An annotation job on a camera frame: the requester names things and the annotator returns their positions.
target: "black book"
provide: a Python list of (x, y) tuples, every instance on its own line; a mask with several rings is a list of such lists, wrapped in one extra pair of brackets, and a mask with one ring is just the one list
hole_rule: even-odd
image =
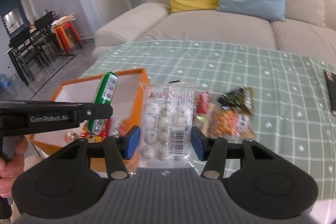
[(325, 70), (324, 76), (327, 82), (331, 113), (336, 116), (336, 75)]

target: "gray tile floor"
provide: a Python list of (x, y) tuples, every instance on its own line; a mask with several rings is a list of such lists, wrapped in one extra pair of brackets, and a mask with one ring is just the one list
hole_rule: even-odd
[[(19, 77), (13, 80), (13, 88), (7, 92), (0, 93), (1, 100), (41, 100), (47, 101), (55, 89), (65, 81), (77, 79), (94, 62), (92, 52), (95, 48), (94, 43), (83, 44), (83, 48), (72, 50), (76, 56), (56, 57), (52, 63), (52, 68), (42, 72), (39, 68), (31, 69), (36, 80), (26, 86)], [(25, 157), (38, 155), (33, 144), (29, 143)]]

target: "table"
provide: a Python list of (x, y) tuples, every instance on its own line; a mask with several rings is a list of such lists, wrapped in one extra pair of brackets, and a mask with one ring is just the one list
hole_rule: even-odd
[[(222, 42), (127, 42), (100, 55), (83, 76), (143, 67), (153, 83), (199, 80), (214, 96), (241, 85), (254, 90), (251, 128), (256, 141), (281, 155), (318, 184), (318, 199), (335, 198), (335, 126), (329, 110), (325, 69), (315, 58)], [(204, 163), (193, 153), (197, 170)], [(226, 163), (226, 176), (239, 160)]]

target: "candy package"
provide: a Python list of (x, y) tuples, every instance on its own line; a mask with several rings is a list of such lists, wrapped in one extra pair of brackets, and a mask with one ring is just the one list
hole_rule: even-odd
[(218, 137), (255, 138), (249, 128), (250, 114), (234, 107), (215, 107), (209, 119), (208, 135)]
[(142, 87), (140, 166), (169, 168), (187, 164), (198, 83), (144, 83)]
[(81, 138), (88, 139), (89, 143), (102, 142), (109, 135), (111, 119), (104, 119), (101, 121), (103, 122), (103, 125), (98, 134), (90, 133), (87, 128), (88, 123), (86, 123), (82, 128)]
[(210, 105), (210, 94), (208, 91), (201, 92), (198, 96), (197, 114), (206, 114)]
[[(98, 85), (93, 103), (111, 104), (117, 82), (118, 76), (114, 72), (105, 73)], [(110, 119), (89, 120), (82, 128), (81, 138), (87, 138), (89, 142), (102, 142), (109, 134), (110, 124)]]

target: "sofa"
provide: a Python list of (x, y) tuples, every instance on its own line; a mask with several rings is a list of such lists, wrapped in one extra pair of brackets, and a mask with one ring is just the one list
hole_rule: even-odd
[(93, 55), (126, 41), (192, 40), (292, 52), (336, 65), (336, 0), (323, 2), (324, 22), (318, 26), (287, 16), (270, 22), (216, 10), (170, 13), (170, 0), (147, 0), (96, 32)]

